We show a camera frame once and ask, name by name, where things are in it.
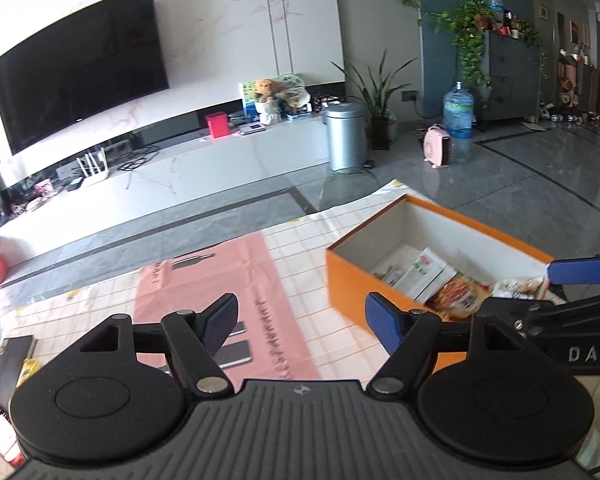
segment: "tv screen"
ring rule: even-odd
[[[169,87],[154,0],[104,0],[0,56],[0,116],[12,153]]]

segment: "pink box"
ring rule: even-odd
[[[206,124],[209,126],[209,133],[214,139],[226,137],[231,133],[229,129],[229,116],[224,112],[217,112],[205,116]]]

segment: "bolt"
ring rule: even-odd
[[[371,387],[379,394],[391,395],[400,392],[404,388],[404,384],[400,379],[394,377],[382,377],[376,379]]]
[[[196,384],[197,388],[206,394],[218,394],[229,386],[222,377],[205,377]]]

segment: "trash can lid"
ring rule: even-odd
[[[337,119],[352,119],[355,117],[364,117],[366,108],[358,103],[340,103],[336,105],[329,105],[325,110],[327,117],[334,117]]]

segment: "black circular cover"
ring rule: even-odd
[[[592,424],[593,402],[573,376],[543,357],[488,352],[440,370],[418,393],[424,425],[446,446],[482,462],[528,467],[570,458]]]
[[[174,431],[186,402],[172,377],[140,364],[132,347],[89,352],[79,345],[11,399],[11,421],[27,455],[56,465],[102,465],[136,456]]]

